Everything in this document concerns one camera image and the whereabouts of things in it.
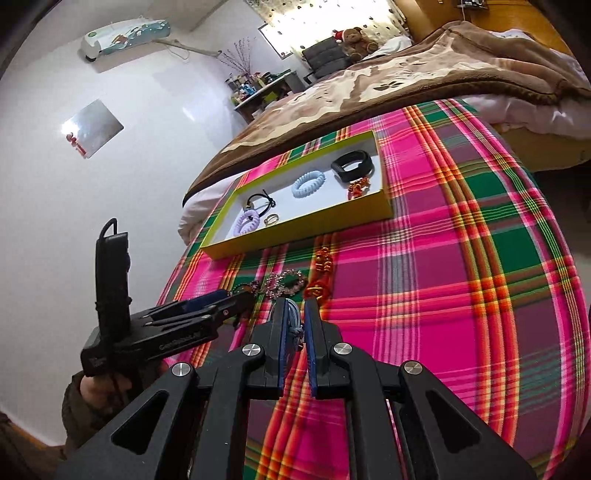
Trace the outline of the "person left hand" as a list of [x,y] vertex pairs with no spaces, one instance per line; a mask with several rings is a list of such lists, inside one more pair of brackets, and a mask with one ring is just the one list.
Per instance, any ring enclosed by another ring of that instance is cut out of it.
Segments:
[[124,405],[124,395],[132,387],[132,381],[122,374],[93,377],[82,374],[72,379],[64,400],[83,405],[93,412],[106,414]]

